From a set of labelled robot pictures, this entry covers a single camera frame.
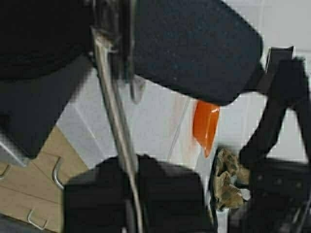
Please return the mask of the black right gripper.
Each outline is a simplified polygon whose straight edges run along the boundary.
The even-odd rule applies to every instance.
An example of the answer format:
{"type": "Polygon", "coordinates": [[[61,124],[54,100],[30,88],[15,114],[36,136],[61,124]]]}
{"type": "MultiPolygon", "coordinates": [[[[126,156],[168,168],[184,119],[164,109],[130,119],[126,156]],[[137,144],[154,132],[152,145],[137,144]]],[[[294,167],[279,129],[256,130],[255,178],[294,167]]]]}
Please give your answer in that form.
{"type": "MultiPolygon", "coordinates": [[[[265,95],[257,127],[235,155],[250,170],[237,184],[244,204],[228,211],[229,233],[308,233],[311,230],[311,86],[307,62],[294,47],[271,47],[248,91],[265,95]]],[[[218,213],[211,173],[211,211],[218,213]]]]}

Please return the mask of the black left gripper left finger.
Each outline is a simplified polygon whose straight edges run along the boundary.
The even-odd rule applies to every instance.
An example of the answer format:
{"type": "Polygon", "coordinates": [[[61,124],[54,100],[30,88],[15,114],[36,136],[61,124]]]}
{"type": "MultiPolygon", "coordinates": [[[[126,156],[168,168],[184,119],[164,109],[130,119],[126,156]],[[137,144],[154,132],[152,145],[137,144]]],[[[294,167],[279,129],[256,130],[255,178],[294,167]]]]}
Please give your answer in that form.
{"type": "Polygon", "coordinates": [[[64,186],[65,233],[134,233],[136,215],[127,175],[117,157],[71,178],[64,186]]]}

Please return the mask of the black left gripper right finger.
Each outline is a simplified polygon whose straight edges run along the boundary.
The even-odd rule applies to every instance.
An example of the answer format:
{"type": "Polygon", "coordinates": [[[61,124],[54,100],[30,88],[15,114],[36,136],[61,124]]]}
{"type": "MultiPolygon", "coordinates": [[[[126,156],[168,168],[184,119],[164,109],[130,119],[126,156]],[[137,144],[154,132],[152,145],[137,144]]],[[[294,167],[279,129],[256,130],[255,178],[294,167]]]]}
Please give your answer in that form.
{"type": "Polygon", "coordinates": [[[137,185],[146,232],[213,232],[197,172],[148,155],[139,156],[138,162],[137,185]]]}

